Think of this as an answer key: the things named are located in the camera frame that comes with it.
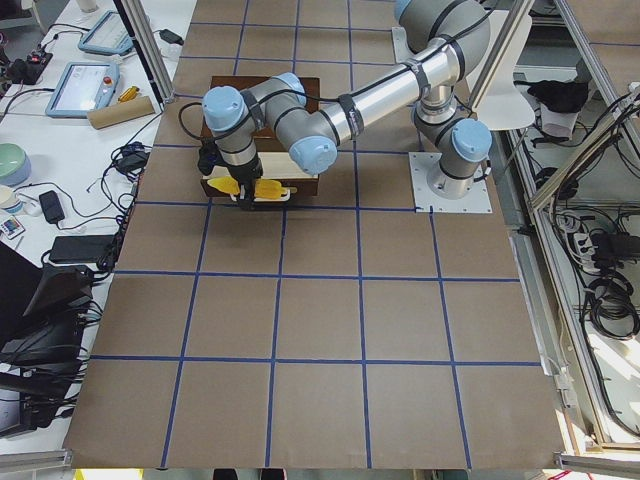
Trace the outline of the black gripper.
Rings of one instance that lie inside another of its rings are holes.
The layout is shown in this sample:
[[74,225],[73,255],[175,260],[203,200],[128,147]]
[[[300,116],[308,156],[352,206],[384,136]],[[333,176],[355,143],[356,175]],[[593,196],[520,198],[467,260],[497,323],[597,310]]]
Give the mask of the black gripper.
[[223,169],[240,184],[237,203],[243,210],[253,210],[254,182],[263,175],[261,160],[254,143],[239,152],[227,152],[214,142],[204,142],[199,148],[197,167],[206,179]]

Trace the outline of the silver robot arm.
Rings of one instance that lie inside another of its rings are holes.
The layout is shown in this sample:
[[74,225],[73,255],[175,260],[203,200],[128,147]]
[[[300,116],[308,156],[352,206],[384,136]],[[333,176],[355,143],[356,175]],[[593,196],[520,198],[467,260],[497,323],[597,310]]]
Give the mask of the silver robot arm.
[[270,128],[304,173],[318,176],[336,161],[338,147],[400,107],[413,103],[416,127],[440,149],[427,174],[438,196],[458,200],[481,181],[476,171],[492,144],[488,127],[463,118],[453,104],[453,86],[476,67],[488,49],[489,34],[438,33],[426,49],[397,64],[357,91],[327,100],[310,113],[307,94],[291,72],[238,90],[216,86],[202,99],[212,135],[202,141],[198,168],[209,186],[251,210],[260,201],[283,202],[290,190],[265,178],[254,134]]
[[453,39],[459,63],[458,79],[473,71],[488,50],[491,26],[477,1],[396,1],[394,16],[405,30],[409,49],[419,53],[436,38]]

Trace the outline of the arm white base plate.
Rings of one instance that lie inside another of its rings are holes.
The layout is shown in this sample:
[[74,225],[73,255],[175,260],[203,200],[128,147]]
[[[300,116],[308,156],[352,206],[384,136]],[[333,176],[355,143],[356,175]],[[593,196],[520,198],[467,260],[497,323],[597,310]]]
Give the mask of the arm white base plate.
[[391,29],[392,46],[394,51],[394,61],[397,64],[404,64],[414,53],[407,43],[407,34],[402,27],[393,27]]
[[418,213],[490,214],[491,201],[482,168],[470,178],[448,177],[440,165],[440,153],[408,154],[415,210]]

